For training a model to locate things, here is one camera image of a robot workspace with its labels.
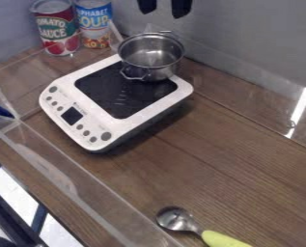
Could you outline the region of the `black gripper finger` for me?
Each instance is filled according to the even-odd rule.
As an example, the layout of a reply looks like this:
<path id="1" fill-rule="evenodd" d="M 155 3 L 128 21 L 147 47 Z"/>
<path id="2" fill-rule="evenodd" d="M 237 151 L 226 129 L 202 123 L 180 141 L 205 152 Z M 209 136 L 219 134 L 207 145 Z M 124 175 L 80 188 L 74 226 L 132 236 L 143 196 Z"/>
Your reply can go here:
<path id="1" fill-rule="evenodd" d="M 136 3 L 143 14 L 150 14 L 156 10 L 156 0 L 136 0 Z"/>
<path id="2" fill-rule="evenodd" d="M 172 0 L 172 17 L 184 17 L 191 11 L 191 6 L 192 0 Z"/>

